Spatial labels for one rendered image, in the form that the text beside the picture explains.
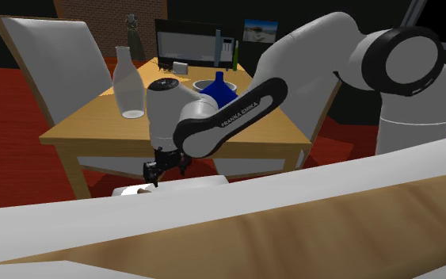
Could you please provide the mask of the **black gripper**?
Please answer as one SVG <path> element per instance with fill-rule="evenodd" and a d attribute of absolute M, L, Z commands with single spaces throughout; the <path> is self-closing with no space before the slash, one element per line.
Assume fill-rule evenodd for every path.
<path fill-rule="evenodd" d="M 155 161 L 143 164 L 143 178 L 146 183 L 158 187 L 160 177 L 166 170 L 178 167 L 180 174 L 185 176 L 185 171 L 191 165 L 191 157 L 179 150 L 164 151 L 161 147 L 154 151 Z"/>

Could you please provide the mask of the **wooden table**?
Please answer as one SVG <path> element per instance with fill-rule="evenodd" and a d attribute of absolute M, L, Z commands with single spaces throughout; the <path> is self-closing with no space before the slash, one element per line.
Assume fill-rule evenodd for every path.
<path fill-rule="evenodd" d="M 151 157 L 154 154 L 146 117 L 120 115 L 111 89 L 84 105 L 40 136 L 57 150 L 78 199 L 91 196 L 78 162 L 80 157 Z M 311 141 L 280 110 L 230 138 L 216 159 L 281 159 L 284 172 L 303 166 Z"/>

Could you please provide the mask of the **clear glass bottle vase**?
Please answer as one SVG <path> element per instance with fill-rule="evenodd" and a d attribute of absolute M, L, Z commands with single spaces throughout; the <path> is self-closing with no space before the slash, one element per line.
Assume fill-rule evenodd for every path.
<path fill-rule="evenodd" d="M 112 84 L 116 104 L 122 117 L 135 119 L 145 113 L 145 87 L 132 62 L 130 48 L 116 46 L 117 64 Z"/>

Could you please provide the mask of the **grey bowl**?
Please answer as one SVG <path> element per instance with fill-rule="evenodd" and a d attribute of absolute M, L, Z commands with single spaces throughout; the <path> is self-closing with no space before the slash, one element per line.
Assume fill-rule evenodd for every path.
<path fill-rule="evenodd" d="M 237 92 L 237 86 L 231 82 L 203 79 L 193 83 L 193 89 L 204 94 L 217 94 L 220 92 Z"/>

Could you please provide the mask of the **blue vase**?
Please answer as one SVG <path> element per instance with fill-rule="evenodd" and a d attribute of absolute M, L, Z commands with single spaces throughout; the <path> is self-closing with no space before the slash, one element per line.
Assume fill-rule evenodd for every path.
<path fill-rule="evenodd" d="M 220 109 L 238 97 L 224 82 L 222 71 L 217 71 L 215 73 L 215 80 L 206 88 L 202 89 L 200 93 L 212 97 Z"/>

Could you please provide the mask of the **black microwave oven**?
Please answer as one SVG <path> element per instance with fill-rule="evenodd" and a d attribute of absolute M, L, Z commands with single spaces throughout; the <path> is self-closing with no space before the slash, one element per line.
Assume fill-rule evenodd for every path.
<path fill-rule="evenodd" d="M 171 69 L 174 62 L 195 67 L 234 66 L 238 40 L 234 28 L 200 22 L 155 19 L 158 66 Z"/>

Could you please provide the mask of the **dark figure statue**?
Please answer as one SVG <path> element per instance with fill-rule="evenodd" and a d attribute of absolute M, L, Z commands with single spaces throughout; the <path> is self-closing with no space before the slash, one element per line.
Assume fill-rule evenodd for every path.
<path fill-rule="evenodd" d="M 146 59 L 144 47 L 138 31 L 138 18 L 133 13 L 125 17 L 125 24 L 128 31 L 128 47 L 130 48 L 131 58 L 136 61 Z"/>

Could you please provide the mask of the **wall picture of landscape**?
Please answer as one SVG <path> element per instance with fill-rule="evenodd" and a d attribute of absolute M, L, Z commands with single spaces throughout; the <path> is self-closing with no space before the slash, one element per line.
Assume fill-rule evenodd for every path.
<path fill-rule="evenodd" d="M 273 44 L 276 41 L 278 23 L 245 19 L 242 40 L 245 42 Z"/>

